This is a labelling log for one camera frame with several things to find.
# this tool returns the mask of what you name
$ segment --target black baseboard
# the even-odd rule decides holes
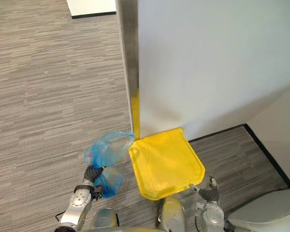
[[[285,174],[284,170],[282,170],[282,168],[279,166],[279,164],[276,162],[276,160],[274,159],[274,157],[271,155],[271,153],[266,149],[266,147],[263,145],[263,143],[257,138],[256,134],[253,132],[253,130],[250,128],[250,126],[245,123],[245,124],[241,124],[235,127],[231,127],[225,130],[221,130],[212,134],[208,134],[205,136],[202,136],[200,138],[196,138],[193,140],[190,140],[189,143],[198,141],[200,139],[204,139],[216,134],[220,134],[226,131],[230,131],[233,130],[235,128],[238,127],[244,127],[246,129],[246,131],[250,134],[250,136],[252,137],[252,139],[255,141],[255,143],[259,146],[259,148],[262,150],[262,152],[264,153],[264,155],[267,157],[267,159],[270,161],[270,163],[274,166],[274,168],[276,169],[276,171],[278,172],[278,174],[281,176],[281,178],[283,179],[283,181],[286,183],[286,185],[288,186],[288,188],[290,188],[290,179],[289,177]]]
[[[213,136],[213,135],[220,134],[220,133],[223,133],[223,132],[226,132],[226,131],[230,131],[230,130],[233,130],[233,129],[235,129],[235,128],[242,127],[242,126],[244,126],[244,124],[237,125],[237,126],[235,126],[235,127],[230,127],[230,128],[224,129],[224,130],[220,130],[220,131],[217,131],[217,132],[215,132],[215,133],[211,133],[211,134],[208,134],[208,135],[205,135],[205,136],[202,136],[202,137],[196,138],[196,139],[192,139],[192,140],[189,140],[188,142],[189,142],[189,143],[192,143],[192,142],[198,141],[198,140],[200,140],[200,139],[204,139],[204,138],[207,138],[207,137],[211,137],[211,136]]]
[[[111,12],[102,12],[102,13],[94,13],[94,14],[81,14],[81,15],[74,15],[74,16],[72,16],[72,19],[76,19],[76,18],[96,17],[96,16],[103,16],[103,15],[116,15],[116,11],[111,11]]]
[[[274,166],[278,174],[281,176],[281,178],[284,180],[286,185],[290,188],[290,179],[285,174],[284,170],[279,166],[279,164],[276,162],[274,157],[271,155],[271,153],[266,149],[266,147],[263,145],[263,143],[257,138],[256,134],[253,132],[253,130],[250,128],[248,124],[244,124],[244,128],[246,131],[250,134],[252,139],[258,144],[262,152],[265,154],[265,156],[268,158],[268,160],[271,162],[271,164]]]

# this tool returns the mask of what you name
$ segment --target white panel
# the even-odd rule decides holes
[[[248,122],[290,178],[290,91]]]
[[[115,0],[67,0],[72,16],[116,11]]]
[[[139,0],[141,136],[229,128],[290,85],[290,0]]]

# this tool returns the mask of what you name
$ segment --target gray carpet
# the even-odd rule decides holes
[[[83,149],[130,121],[116,15],[71,19],[65,0],[0,0],[0,232],[51,232],[82,181]],[[244,128],[192,143],[229,210],[285,188]],[[138,191],[126,156],[126,183],[113,199],[122,226],[153,228],[157,203]],[[190,190],[177,194],[195,231]]]

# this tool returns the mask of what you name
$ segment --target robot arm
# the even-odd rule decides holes
[[[89,166],[86,168],[83,183],[75,187],[69,207],[63,214],[55,232],[77,232],[82,229],[86,214],[91,209],[92,200],[98,200],[102,196],[102,187],[93,186],[93,182],[102,171],[103,168],[94,169]]]

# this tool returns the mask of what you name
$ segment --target plastic bag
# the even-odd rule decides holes
[[[124,176],[119,171],[112,167],[106,167],[93,185],[101,185],[103,188],[102,197],[110,198],[116,195],[123,182]]]
[[[133,142],[132,133],[108,131],[85,151],[84,159],[88,164],[92,162],[94,168],[114,166],[127,154]]]
[[[102,186],[102,197],[115,196],[119,186],[124,182],[124,176],[110,166],[114,166],[128,153],[133,142],[132,133],[109,131],[84,152],[84,160],[87,164],[94,168],[106,166],[94,182],[94,185]]]

